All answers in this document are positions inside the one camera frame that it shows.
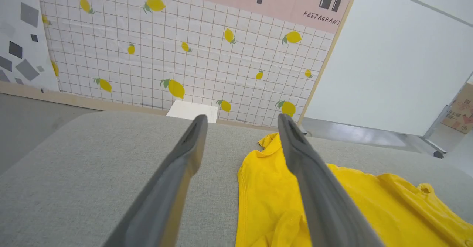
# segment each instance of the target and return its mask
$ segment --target wall covering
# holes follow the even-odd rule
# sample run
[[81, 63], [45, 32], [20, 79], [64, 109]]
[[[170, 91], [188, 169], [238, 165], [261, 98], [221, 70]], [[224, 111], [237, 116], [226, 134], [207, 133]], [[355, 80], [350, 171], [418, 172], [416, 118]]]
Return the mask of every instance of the wall covering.
[[349, 0], [40, 0], [62, 92], [277, 126], [300, 118]]
[[0, 80], [59, 91], [39, 0], [0, 0], [0, 13]]

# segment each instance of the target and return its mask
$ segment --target lemon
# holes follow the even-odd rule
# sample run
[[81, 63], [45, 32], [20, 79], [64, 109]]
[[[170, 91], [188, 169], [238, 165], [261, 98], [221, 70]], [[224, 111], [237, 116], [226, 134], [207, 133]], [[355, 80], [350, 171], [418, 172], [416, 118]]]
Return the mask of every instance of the lemon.
[[145, 13], [146, 11], [161, 11], [165, 8], [166, 6], [164, 5], [163, 1], [161, 0], [147, 0], [145, 2], [145, 6], [143, 7], [143, 10]]
[[222, 107], [223, 111], [230, 112], [230, 109], [232, 109], [232, 105], [226, 100], [220, 99], [217, 101], [217, 104]]
[[135, 46], [132, 43], [130, 43], [128, 45], [128, 54], [133, 54], [133, 53], [135, 53]]
[[186, 91], [184, 91], [184, 87], [179, 82], [172, 79], [162, 79], [159, 86], [161, 86], [161, 84], [164, 85], [164, 88], [169, 86], [169, 92], [171, 92], [173, 96], [184, 99], [184, 93]]
[[97, 83], [97, 85], [100, 85], [100, 87], [107, 91], [107, 92], [112, 92], [112, 86], [109, 84], [109, 82], [107, 82], [106, 80], [104, 79], [100, 79], [100, 78], [96, 78], [96, 79], [93, 79], [94, 82]]
[[88, 3], [87, 0], [81, 0], [80, 4], [81, 4], [82, 9], [86, 11], [86, 13], [90, 13], [90, 14], [95, 13], [95, 11], [92, 8], [90, 8], [90, 4]]
[[260, 70], [260, 71], [258, 72], [258, 74], [256, 74], [256, 79], [259, 80], [259, 79], [261, 79], [261, 78], [263, 78], [263, 71], [262, 71], [262, 70]]
[[278, 101], [278, 102], [276, 103], [276, 105], [278, 106], [278, 109], [281, 109], [281, 107], [282, 107], [282, 109], [281, 109], [282, 113], [287, 114], [287, 115], [289, 115], [289, 116], [291, 116], [291, 117], [292, 117], [292, 116], [294, 115], [294, 113], [296, 112], [296, 107], [294, 106], [294, 104], [292, 104], [292, 103], [289, 102], [289, 101], [285, 101], [285, 100], [283, 100], [283, 101]]
[[192, 49], [189, 48], [189, 45], [187, 45], [186, 42], [183, 42], [183, 43], [182, 43], [182, 49], [183, 49], [185, 52], [191, 52], [191, 51], [192, 51]]
[[312, 72], [311, 72], [309, 69], [307, 69], [307, 71], [306, 71], [306, 76], [309, 77], [309, 78], [311, 78], [311, 77], [313, 77], [314, 75], [312, 74]]
[[225, 39], [228, 41], [228, 43], [230, 44], [235, 44], [237, 41], [235, 40], [235, 38], [233, 37], [233, 32], [232, 30], [230, 29], [226, 29], [225, 30], [225, 33], [223, 34], [223, 36], [225, 37]]
[[52, 68], [54, 69], [54, 74], [56, 76], [59, 76], [59, 67], [58, 67], [58, 65], [55, 62], [53, 62], [52, 60], [51, 60], [51, 64], [52, 64]]
[[287, 35], [285, 35], [284, 38], [281, 40], [281, 42], [284, 45], [284, 43], [287, 44], [288, 41], [289, 43], [297, 43], [301, 41], [301, 39], [302, 37], [300, 37], [299, 32], [292, 31], [292, 32], [289, 32]]
[[42, 17], [43, 23], [45, 23], [46, 25], [52, 25], [52, 22], [49, 21], [48, 18], [44, 14], [42, 14], [41, 17]]

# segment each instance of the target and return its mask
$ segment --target yellow garment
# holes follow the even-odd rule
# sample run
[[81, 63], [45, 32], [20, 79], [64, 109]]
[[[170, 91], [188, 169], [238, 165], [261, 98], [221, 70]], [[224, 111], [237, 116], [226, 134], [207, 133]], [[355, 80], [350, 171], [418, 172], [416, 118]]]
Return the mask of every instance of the yellow garment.
[[[238, 171], [237, 247], [311, 246], [297, 179], [279, 134], [258, 142]], [[429, 184], [414, 187], [393, 174], [373, 176], [328, 164], [386, 246], [470, 246], [473, 226], [439, 200]]]

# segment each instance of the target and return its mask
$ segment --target white grid backdrop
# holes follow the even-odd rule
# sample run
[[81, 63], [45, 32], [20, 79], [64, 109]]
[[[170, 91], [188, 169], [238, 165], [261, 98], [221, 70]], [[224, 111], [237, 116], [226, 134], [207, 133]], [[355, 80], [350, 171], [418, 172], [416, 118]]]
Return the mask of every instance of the white grid backdrop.
[[[88, 0], [96, 11], [88, 14], [79, 0], [40, 0], [52, 22], [46, 37], [61, 91], [169, 109], [176, 98], [159, 85], [169, 78], [184, 86], [184, 100], [230, 102], [231, 111], [220, 109], [219, 119], [277, 126], [279, 100], [293, 103], [293, 119], [299, 119], [333, 34], [203, 0], [162, 0], [164, 10], [146, 14], [146, 1]], [[223, 38], [227, 28], [237, 43]], [[302, 40], [282, 45], [291, 31]], [[192, 52], [184, 52], [182, 42]], [[112, 92], [101, 90], [95, 78], [110, 82]]]

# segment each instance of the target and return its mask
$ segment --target cardboard box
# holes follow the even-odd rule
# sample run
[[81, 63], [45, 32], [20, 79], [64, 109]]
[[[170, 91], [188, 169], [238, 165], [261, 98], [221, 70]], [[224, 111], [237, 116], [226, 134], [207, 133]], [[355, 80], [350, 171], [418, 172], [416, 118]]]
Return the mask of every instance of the cardboard box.
[[473, 84], [467, 83], [463, 87], [442, 123], [464, 134], [471, 131], [473, 128]]

